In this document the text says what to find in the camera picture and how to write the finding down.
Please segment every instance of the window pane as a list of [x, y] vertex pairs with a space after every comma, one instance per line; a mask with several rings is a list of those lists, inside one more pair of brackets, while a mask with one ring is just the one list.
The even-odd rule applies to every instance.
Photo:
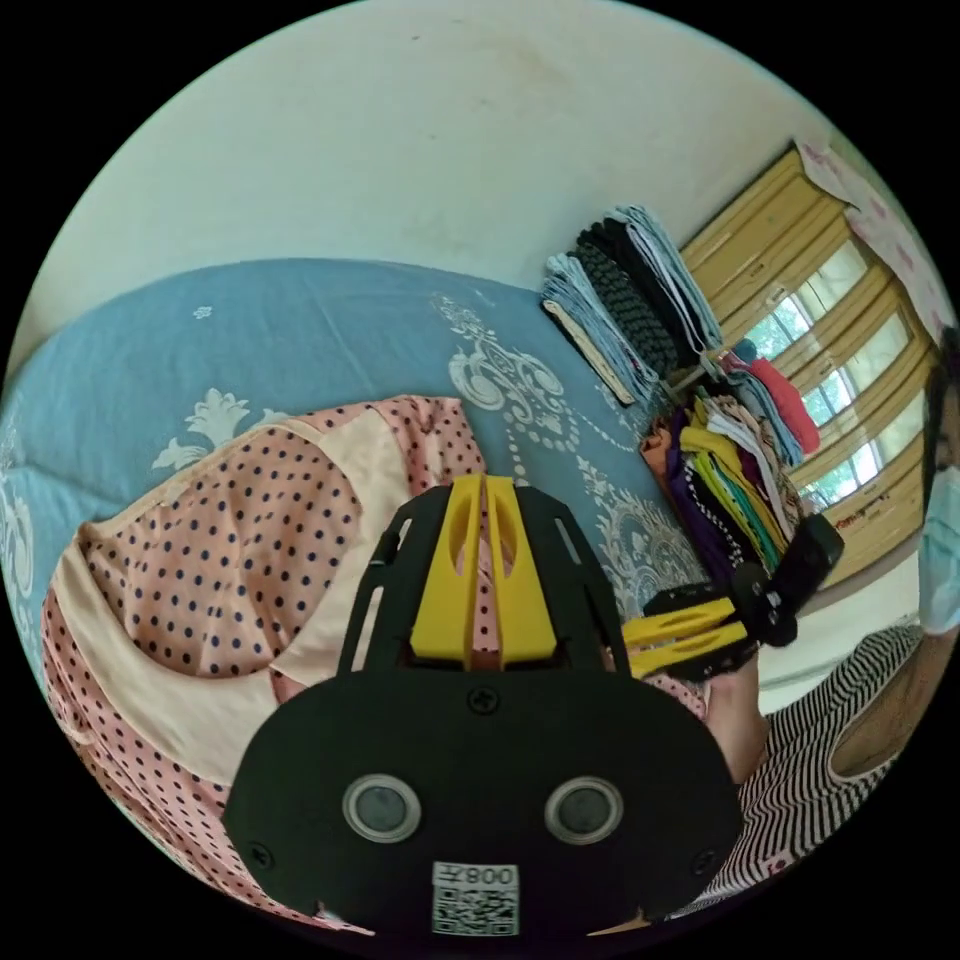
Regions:
[[887, 322], [844, 364], [857, 394], [863, 393], [900, 355], [910, 342], [907, 325], [899, 313]]
[[774, 309], [773, 316], [780, 321], [780, 326], [786, 330], [791, 343], [799, 340], [812, 326], [793, 297], [781, 300]]
[[869, 483], [880, 472], [871, 443], [865, 443], [850, 460], [853, 462], [853, 469], [861, 487], [865, 483]]
[[821, 390], [820, 387], [817, 387], [816, 390], [811, 390], [803, 398], [803, 405], [807, 408], [810, 419], [813, 420], [818, 427], [822, 427], [833, 417], [833, 409], [827, 402], [827, 398], [824, 396], [823, 390]]
[[[856, 397], [889, 369], [909, 342], [907, 325], [899, 313], [893, 314], [839, 370], [834, 370], [803, 398], [814, 423], [822, 427], [832, 416], [850, 406]], [[818, 414], [822, 415], [823, 405], [816, 397], [821, 391], [826, 406], [832, 409], [826, 419], [818, 419]]]
[[840, 373], [836, 370], [834, 370], [820, 386], [823, 388], [827, 402], [833, 407], [834, 413], [839, 413], [844, 407], [849, 406], [853, 402], [853, 397], [850, 396], [850, 390], [847, 388], [846, 383], [844, 383], [843, 377], [840, 376]]
[[923, 404], [924, 394], [921, 390], [875, 439], [860, 447], [849, 460], [808, 484], [800, 491], [800, 495], [811, 497], [826, 508], [869, 483], [887, 464], [900, 456], [920, 433], [923, 428]]
[[921, 390], [877, 438], [873, 441], [877, 448], [880, 466], [884, 467], [895, 460], [907, 449], [923, 428], [924, 394]]
[[824, 506], [839, 503], [844, 497], [849, 497], [858, 487], [853, 464], [845, 460], [834, 467], [828, 474], [815, 480], [801, 491], [802, 496], [813, 495], [823, 502]]
[[794, 295], [816, 323], [835, 307], [867, 272], [867, 263], [854, 241], [848, 240]]
[[757, 356], [772, 360], [790, 346], [791, 340], [784, 333], [773, 315], [763, 318], [748, 334], [757, 348]]

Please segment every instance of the screw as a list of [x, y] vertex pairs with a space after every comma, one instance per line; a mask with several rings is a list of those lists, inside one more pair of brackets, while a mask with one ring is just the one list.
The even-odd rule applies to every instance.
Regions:
[[500, 695], [490, 687], [474, 687], [467, 694], [467, 706], [481, 717], [489, 717], [500, 706]]
[[262, 843], [254, 841], [250, 844], [250, 856], [261, 870], [273, 867], [273, 854]]
[[693, 858], [693, 863], [690, 864], [690, 872], [695, 876], [699, 877], [701, 874], [706, 873], [710, 869], [710, 865], [716, 860], [717, 855], [713, 850], [704, 850], [703, 853], [698, 853]]

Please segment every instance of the qr code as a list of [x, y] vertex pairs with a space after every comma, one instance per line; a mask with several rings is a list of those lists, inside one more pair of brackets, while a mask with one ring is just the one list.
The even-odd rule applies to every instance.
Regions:
[[434, 887], [433, 932], [461, 937], [510, 937], [518, 932], [519, 891]]

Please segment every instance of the window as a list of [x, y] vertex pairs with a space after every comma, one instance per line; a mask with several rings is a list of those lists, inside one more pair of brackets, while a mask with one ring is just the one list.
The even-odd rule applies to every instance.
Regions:
[[922, 388], [934, 359], [907, 292], [844, 208], [790, 150], [683, 251], [726, 346], [749, 338], [820, 430], [820, 449], [791, 474], [843, 530], [833, 582], [917, 529]]
[[822, 427], [850, 406], [886, 373], [909, 342], [907, 325], [898, 311], [842, 367], [803, 398], [813, 422]]
[[848, 460], [829, 473], [808, 484], [800, 491], [820, 510], [832, 507], [866, 486], [880, 471], [896, 460], [923, 428], [923, 400], [921, 390], [897, 417], [869, 442], [860, 447]]
[[748, 334], [757, 354], [773, 360], [822, 320], [867, 272], [853, 239], [847, 240]]

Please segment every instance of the face mask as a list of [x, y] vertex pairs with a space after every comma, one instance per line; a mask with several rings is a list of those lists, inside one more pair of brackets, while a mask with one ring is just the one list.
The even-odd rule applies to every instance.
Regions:
[[960, 467], [933, 479], [918, 554], [920, 623], [933, 636], [960, 625]]

